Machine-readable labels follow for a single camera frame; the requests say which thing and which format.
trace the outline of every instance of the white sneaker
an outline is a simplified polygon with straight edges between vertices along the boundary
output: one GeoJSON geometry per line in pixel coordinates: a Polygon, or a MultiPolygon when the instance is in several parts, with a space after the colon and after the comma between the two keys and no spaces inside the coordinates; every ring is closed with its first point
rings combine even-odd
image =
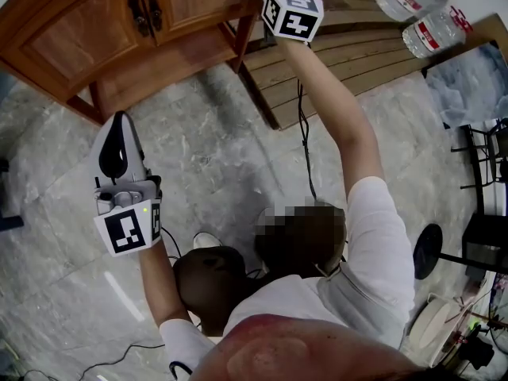
{"type": "Polygon", "coordinates": [[[194,236],[194,250],[197,248],[210,248],[222,246],[221,241],[210,233],[200,232],[194,236]]]}

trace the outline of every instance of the cabinet handle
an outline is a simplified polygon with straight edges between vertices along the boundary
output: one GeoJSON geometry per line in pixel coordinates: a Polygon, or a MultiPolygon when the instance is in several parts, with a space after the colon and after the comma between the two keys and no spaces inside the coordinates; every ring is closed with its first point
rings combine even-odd
{"type": "Polygon", "coordinates": [[[156,31],[160,31],[162,29],[162,10],[157,0],[148,0],[148,9],[150,11],[150,19],[152,20],[153,28],[156,31]]]}
{"type": "Polygon", "coordinates": [[[150,29],[148,28],[148,21],[146,21],[143,11],[140,8],[140,1],[127,0],[127,4],[133,12],[134,23],[137,26],[137,30],[143,37],[148,37],[150,35],[150,29]]]}

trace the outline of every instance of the fiducial marker cube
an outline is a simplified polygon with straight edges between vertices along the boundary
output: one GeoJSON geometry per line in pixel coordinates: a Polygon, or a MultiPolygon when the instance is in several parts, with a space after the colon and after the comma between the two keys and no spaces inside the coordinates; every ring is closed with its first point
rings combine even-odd
{"type": "Polygon", "coordinates": [[[150,248],[160,240],[160,199],[113,209],[94,222],[112,256],[150,248]]]}
{"type": "Polygon", "coordinates": [[[276,37],[311,42],[324,17],[321,0],[263,0],[262,16],[276,37]]]}

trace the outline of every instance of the cabinet door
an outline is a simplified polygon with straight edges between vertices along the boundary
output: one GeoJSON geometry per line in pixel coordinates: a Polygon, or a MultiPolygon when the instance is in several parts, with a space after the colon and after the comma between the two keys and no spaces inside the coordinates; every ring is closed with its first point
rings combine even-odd
{"type": "Polygon", "coordinates": [[[257,10],[253,0],[144,1],[158,44],[196,29],[252,14],[257,10]]]}
{"type": "Polygon", "coordinates": [[[2,51],[11,66],[57,98],[66,100],[126,54],[153,46],[136,0],[51,0],[24,23],[2,51]]]}

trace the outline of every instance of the marble floor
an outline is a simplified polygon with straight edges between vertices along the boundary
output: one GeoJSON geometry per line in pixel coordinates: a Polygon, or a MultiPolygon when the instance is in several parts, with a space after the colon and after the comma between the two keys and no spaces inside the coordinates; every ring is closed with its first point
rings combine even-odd
{"type": "MultiPolygon", "coordinates": [[[[444,250],[458,252],[475,209],[473,192],[459,186],[472,176],[464,159],[450,153],[455,137],[441,128],[423,78],[398,79],[362,94],[360,102],[412,243],[437,222],[444,250]]],[[[183,252],[197,231],[206,230],[238,248],[248,269],[259,267],[252,253],[258,213],[310,196],[299,127],[269,129],[225,65],[167,87],[130,113],[148,166],[163,178],[163,226],[183,252]]],[[[0,234],[0,336],[17,349],[24,368],[60,381],[119,358],[134,341],[161,343],[136,256],[112,258],[94,229],[87,157],[97,131],[22,83],[0,105],[0,154],[11,166],[3,176],[2,211],[21,214],[26,223],[0,234]]],[[[310,119],[310,158],[318,197],[344,208],[337,148],[317,117],[310,119]]],[[[176,253],[167,238],[166,246],[176,253]]],[[[453,296],[463,272],[441,261],[416,284],[417,306],[429,291],[453,296]]],[[[131,351],[85,379],[98,375],[109,381],[171,378],[162,348],[131,351]]]]}

